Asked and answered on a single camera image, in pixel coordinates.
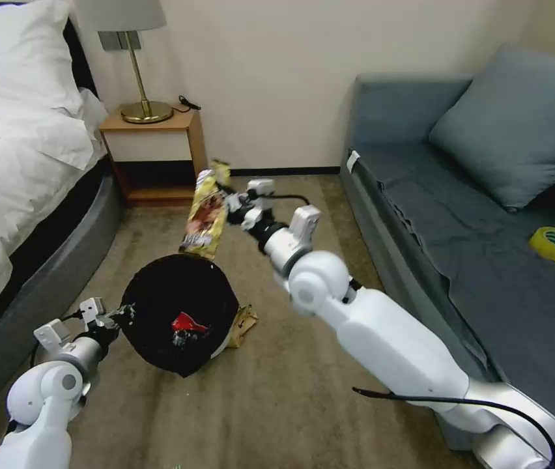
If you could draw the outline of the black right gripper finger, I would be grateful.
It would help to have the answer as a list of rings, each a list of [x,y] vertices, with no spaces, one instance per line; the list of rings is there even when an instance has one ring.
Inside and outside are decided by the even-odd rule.
[[[253,201],[247,192],[234,192],[225,196],[225,204],[228,211],[249,210],[253,207]]]
[[[227,215],[227,222],[230,225],[240,226],[244,231],[249,231],[258,222],[258,208],[241,207],[237,210],[231,210]]]

